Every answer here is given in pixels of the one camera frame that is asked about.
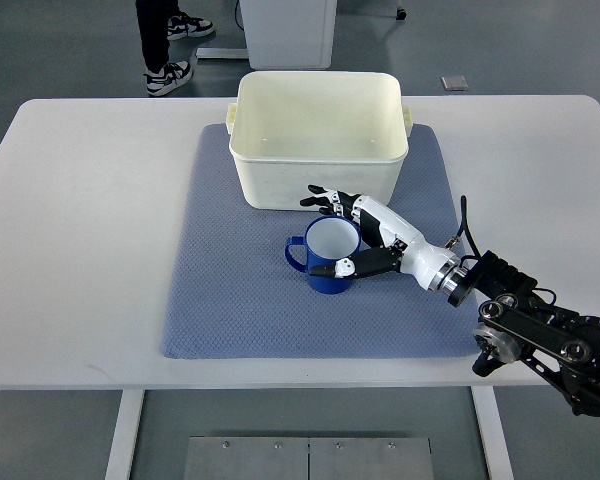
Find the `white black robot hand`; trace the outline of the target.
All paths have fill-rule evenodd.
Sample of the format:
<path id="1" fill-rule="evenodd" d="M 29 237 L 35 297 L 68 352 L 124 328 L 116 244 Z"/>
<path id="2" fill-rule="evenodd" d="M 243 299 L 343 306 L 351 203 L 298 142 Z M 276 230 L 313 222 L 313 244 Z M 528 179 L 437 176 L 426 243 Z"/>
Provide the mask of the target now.
<path id="1" fill-rule="evenodd" d="M 413 276 L 425 290 L 446 293 L 466 276 L 456 254 L 430 244 L 417 228 L 376 199 L 317 185 L 308 190 L 311 196 L 302 199 L 301 206 L 317 206 L 323 214 L 352 221 L 367 244 L 348 257 L 311 267 L 310 275 L 354 280 L 396 271 Z"/>

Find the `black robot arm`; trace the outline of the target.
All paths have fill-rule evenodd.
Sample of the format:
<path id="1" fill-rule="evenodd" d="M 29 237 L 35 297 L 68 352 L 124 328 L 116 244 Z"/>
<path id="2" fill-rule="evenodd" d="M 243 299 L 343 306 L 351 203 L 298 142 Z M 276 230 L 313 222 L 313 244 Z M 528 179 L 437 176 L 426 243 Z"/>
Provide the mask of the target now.
<path id="1" fill-rule="evenodd" d="M 480 354 L 473 372 L 487 377 L 504 365 L 521 362 L 570 405 L 574 415 L 600 417 L 600 317 L 582 315 L 549 301 L 538 281 L 487 250 L 481 253 L 470 233 L 467 200 L 454 245 L 465 236 L 471 253 L 447 277 L 443 290 L 458 307 L 472 292 L 487 297 L 478 308 L 473 336 Z"/>

